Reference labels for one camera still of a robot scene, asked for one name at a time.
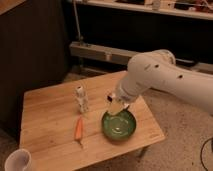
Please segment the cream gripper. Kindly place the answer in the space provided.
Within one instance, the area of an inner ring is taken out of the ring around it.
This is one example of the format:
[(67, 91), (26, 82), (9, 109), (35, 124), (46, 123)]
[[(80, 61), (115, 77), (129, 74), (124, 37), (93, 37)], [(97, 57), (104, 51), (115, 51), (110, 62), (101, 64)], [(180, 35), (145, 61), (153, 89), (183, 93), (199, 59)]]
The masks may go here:
[(113, 100), (110, 103), (107, 112), (110, 115), (116, 115), (119, 112), (121, 112), (122, 110), (127, 109), (128, 107), (129, 107), (129, 105), (127, 103), (124, 103), (124, 102), (118, 101), (118, 100)]

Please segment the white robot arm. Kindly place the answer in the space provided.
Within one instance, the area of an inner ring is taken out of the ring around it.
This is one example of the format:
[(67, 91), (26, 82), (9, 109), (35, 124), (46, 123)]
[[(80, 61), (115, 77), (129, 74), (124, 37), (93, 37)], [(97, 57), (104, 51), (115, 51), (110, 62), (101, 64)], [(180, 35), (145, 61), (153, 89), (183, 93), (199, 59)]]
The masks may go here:
[(213, 116), (213, 75), (177, 67), (168, 50), (138, 53), (129, 60), (108, 112), (119, 113), (150, 88), (173, 94)]

